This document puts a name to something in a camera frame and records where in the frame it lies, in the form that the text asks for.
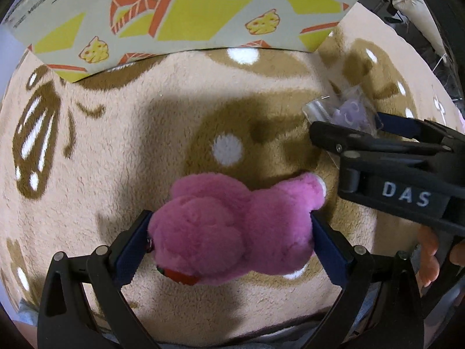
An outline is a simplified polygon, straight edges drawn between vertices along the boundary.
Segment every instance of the blanket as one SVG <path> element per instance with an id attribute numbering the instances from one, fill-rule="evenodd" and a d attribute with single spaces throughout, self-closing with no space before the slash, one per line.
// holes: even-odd
<path id="1" fill-rule="evenodd" d="M 221 172 L 258 189 L 316 172 L 327 186 L 323 213 L 352 244 L 384 255 L 414 247 L 417 224 L 337 197 L 338 170 L 310 144 L 301 109 L 361 85 L 380 111 L 463 132 L 428 65 L 360 4 L 316 53 L 266 46 L 174 53 L 77 83 L 24 54 L 0 112 L 0 275 L 15 306 L 39 304 L 54 253 L 110 244 L 191 173 Z M 305 322 L 339 288 L 316 257 L 294 274 L 250 273 L 212 287 L 174 283 L 147 256 L 122 292 L 158 341 L 208 346 Z"/>

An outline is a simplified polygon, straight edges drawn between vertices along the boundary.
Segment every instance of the cardboard box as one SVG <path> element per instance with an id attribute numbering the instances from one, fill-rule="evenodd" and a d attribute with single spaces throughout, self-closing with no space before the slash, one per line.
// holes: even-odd
<path id="1" fill-rule="evenodd" d="M 217 47 L 315 51 L 357 0 L 21 0 L 12 34 L 75 82 L 135 60 Z"/>

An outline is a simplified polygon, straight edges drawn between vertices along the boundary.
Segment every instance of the plush toy body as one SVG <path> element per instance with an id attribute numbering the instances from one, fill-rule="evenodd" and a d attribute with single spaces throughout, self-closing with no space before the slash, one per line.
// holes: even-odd
<path id="1" fill-rule="evenodd" d="M 184 177 L 150 220 L 154 260 L 185 284 L 219 285 L 250 271 L 292 273 L 313 254 L 310 212 L 322 207 L 325 193 L 312 173 L 253 192 L 222 174 Z"/>

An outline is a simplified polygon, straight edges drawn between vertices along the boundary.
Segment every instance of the human hand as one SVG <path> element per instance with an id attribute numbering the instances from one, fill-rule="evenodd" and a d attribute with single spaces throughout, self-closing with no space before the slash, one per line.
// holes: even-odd
<path id="1" fill-rule="evenodd" d="M 419 277 L 423 286 L 427 287 L 439 276 L 439 262 L 434 256 L 439 248 L 439 240 L 431 228 L 422 225 L 418 231 L 418 242 L 421 244 Z M 449 261 L 465 266 L 465 241 L 452 249 Z"/>

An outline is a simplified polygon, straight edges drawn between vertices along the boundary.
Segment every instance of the screw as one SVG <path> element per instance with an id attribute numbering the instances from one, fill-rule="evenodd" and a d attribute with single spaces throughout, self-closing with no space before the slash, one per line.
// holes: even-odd
<path id="1" fill-rule="evenodd" d="M 153 251 L 153 240 L 151 237 L 147 237 L 146 252 L 150 253 Z"/>
<path id="2" fill-rule="evenodd" d="M 399 258 L 400 258 L 401 260 L 407 260 L 407 259 L 408 259 L 408 254 L 407 254 L 407 252 L 398 251 L 398 252 L 397 252 L 397 255 L 399 256 Z"/>
<path id="3" fill-rule="evenodd" d="M 345 151 L 342 155 L 348 159 L 358 159 L 360 157 L 360 154 L 357 151 Z"/>
<path id="4" fill-rule="evenodd" d="M 64 254 L 63 252 L 57 252 L 57 253 L 55 253 L 55 255 L 53 256 L 53 259 L 54 259 L 55 261 L 61 261 L 61 260 L 63 260 L 64 256 L 65 256 L 65 254 Z"/>
<path id="5" fill-rule="evenodd" d="M 103 256 L 108 252 L 108 247 L 106 245 L 101 245 L 97 249 L 95 249 L 95 253 L 98 254 L 99 256 Z"/>
<path id="6" fill-rule="evenodd" d="M 361 256 L 363 256 L 366 253 L 366 248 L 361 245 L 356 245 L 355 247 L 353 247 L 353 249 L 356 254 L 359 254 Z"/>

